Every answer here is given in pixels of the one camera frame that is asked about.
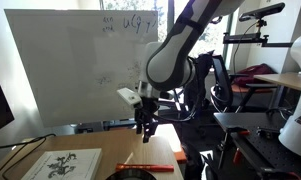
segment office chair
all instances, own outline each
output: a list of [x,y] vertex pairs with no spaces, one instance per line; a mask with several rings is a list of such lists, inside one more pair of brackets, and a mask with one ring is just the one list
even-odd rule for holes
[[[216,84],[211,88],[211,102],[219,112],[242,112],[246,108],[247,102],[255,93],[271,93],[271,88],[276,88],[273,84],[246,84],[247,88],[238,87],[232,84],[237,77],[247,76],[245,74],[229,75],[222,56],[213,56],[213,67]],[[233,104],[234,92],[245,93],[238,107]],[[253,107],[253,112],[265,112],[268,107]]]

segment table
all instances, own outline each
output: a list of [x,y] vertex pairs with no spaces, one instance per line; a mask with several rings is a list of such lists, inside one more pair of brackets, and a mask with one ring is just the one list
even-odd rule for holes
[[284,96],[288,88],[301,91],[301,75],[299,75],[298,73],[265,74],[254,75],[253,77],[280,86],[277,89],[276,97],[274,99],[274,102],[272,103],[273,107],[282,106]]
[[242,127],[250,131],[247,136],[231,133],[234,144],[254,167],[292,171],[301,177],[301,157],[286,149],[278,139],[261,138],[256,133],[258,127],[280,129],[285,121],[279,114],[266,113],[215,113],[214,118],[226,132],[231,127]]
[[[9,164],[16,162],[36,144],[26,146]],[[136,135],[134,129],[105,131],[50,137],[37,150],[6,173],[11,179],[20,179],[33,163],[45,152],[51,150],[102,148],[102,159],[95,179],[106,179],[115,172],[117,163],[172,164],[174,172],[153,173],[157,179],[183,179],[174,153],[166,138],[153,136],[149,143],[142,143],[142,135]],[[18,148],[11,151],[1,162],[0,167]]]

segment cable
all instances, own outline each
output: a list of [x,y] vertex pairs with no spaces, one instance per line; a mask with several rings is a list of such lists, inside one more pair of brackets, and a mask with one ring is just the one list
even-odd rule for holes
[[[242,35],[242,36],[240,37],[240,39],[239,39],[238,46],[237,46],[237,48],[236,48],[236,50],[235,50],[235,52],[234,52],[234,54],[233,54],[233,72],[234,72],[234,75],[236,74],[236,54],[237,54],[237,52],[238,52],[238,49],[239,49],[241,40],[242,40],[242,38],[246,35],[246,33],[249,31],[249,29],[250,29],[251,27],[253,27],[254,25],[256,25],[257,23],[258,23],[258,22],[255,22],[255,23],[253,23],[250,27],[248,27],[248,29],[243,33],[243,35]],[[241,92],[241,88],[240,88],[240,86],[238,86],[238,87],[239,87],[241,99],[243,99],[242,92]]]
[[[14,145],[17,145],[17,146],[19,146],[19,145],[23,145],[20,149],[18,149],[18,151],[15,153],[15,154],[13,154],[1,167],[0,167],[0,171],[2,171],[2,169],[23,149],[23,148],[25,148],[28,144],[32,144],[32,143],[35,143],[35,142],[38,142],[38,141],[40,141],[40,140],[42,140],[42,139],[44,139],[44,141],[46,140],[46,138],[48,137],[48,136],[56,136],[55,134],[47,134],[47,135],[45,135],[45,136],[41,136],[41,137],[37,137],[37,138],[34,138],[34,139],[32,139],[31,141],[29,141],[29,142],[24,142],[24,143],[16,143],[16,144],[11,144],[11,145],[5,145],[5,146],[0,146],[1,148],[0,149],[2,149],[2,148],[7,148],[7,147],[13,147]],[[33,150],[31,150],[27,155],[25,155],[23,158],[21,158],[20,160],[18,160],[15,164],[13,164],[13,165],[11,165],[8,169],[6,169],[3,173],[2,173],[2,175],[4,175],[9,169],[11,169],[13,166],[15,166],[18,162],[20,162],[21,160],[23,160],[25,157],[27,157],[31,152],[33,152],[35,149],[37,149],[39,146],[37,146],[36,148],[34,148]]]

